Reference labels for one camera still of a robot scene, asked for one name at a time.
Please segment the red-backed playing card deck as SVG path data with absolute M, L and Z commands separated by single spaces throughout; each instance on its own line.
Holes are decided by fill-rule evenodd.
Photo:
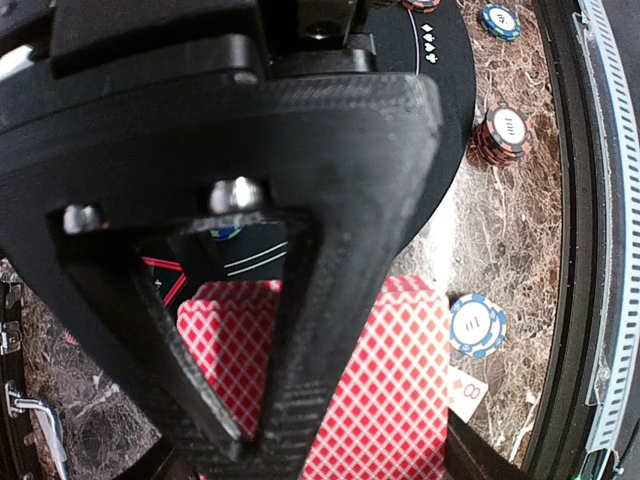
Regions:
M 177 328 L 243 433 L 254 435 L 281 285 L 212 282 Z M 447 297 L 419 276 L 388 278 L 306 461 L 306 479 L 439 479 L 449 364 Z

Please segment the blue chip stack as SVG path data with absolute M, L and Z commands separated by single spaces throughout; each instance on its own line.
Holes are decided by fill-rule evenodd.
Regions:
M 484 359 L 503 344 L 507 318 L 495 302 L 480 294 L 467 294 L 454 302 L 450 312 L 450 344 L 458 352 Z

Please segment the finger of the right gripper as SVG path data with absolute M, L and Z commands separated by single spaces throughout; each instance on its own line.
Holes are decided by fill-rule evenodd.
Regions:
M 413 226 L 441 125 L 424 75 L 20 72 L 1 84 L 1 245 L 194 467 L 295 479 Z M 287 244 L 267 269 L 284 292 L 255 439 L 207 384 L 140 254 L 232 224 L 223 262 Z

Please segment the red chip stack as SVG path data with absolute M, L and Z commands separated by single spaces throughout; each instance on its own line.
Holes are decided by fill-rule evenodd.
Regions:
M 487 163 L 507 168 L 532 152 L 534 130 L 527 115 L 516 105 L 497 101 L 475 129 L 474 141 Z

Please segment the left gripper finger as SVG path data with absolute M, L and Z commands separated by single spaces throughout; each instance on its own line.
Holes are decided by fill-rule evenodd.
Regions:
M 525 480 L 529 476 L 499 455 L 456 414 L 448 415 L 444 478 Z

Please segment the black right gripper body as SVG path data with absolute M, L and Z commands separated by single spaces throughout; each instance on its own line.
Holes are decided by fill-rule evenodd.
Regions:
M 112 96 L 212 75 L 235 83 L 376 70 L 364 1 L 5 1 L 1 126 L 92 121 Z

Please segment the blue-green chip stack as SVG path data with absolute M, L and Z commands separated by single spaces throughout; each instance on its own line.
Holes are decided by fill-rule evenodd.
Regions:
M 503 5 L 485 5 L 479 19 L 484 29 L 494 38 L 514 41 L 521 35 L 522 28 L 516 13 Z

